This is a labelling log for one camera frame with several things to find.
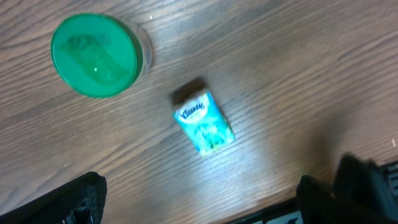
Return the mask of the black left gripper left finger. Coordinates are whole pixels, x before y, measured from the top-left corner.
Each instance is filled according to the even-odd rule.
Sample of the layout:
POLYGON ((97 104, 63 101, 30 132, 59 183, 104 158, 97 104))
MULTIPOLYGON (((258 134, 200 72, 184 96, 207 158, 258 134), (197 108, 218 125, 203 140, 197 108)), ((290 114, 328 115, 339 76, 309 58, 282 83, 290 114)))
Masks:
POLYGON ((87 172, 55 190, 1 215, 1 223, 100 224, 106 194, 106 179, 96 172, 87 172))

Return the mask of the teal Kleenex tissue pack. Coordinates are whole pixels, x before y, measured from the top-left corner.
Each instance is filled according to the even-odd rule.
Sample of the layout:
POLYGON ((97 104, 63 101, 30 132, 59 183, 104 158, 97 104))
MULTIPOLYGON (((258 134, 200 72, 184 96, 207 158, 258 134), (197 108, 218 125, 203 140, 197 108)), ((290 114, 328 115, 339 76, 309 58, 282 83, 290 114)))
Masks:
POLYGON ((174 118, 202 156, 235 140, 230 124, 206 88, 179 104, 174 118))

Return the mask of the green lid jar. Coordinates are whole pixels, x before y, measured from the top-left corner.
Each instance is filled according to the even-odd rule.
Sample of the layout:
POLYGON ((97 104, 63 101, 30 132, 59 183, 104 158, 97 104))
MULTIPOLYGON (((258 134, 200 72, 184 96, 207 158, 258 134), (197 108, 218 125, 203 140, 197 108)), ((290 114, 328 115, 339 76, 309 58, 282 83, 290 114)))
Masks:
POLYGON ((110 98, 127 90, 150 68, 152 54, 152 43, 143 28, 99 13, 64 19, 50 44, 59 77, 79 94, 92 98, 110 98))

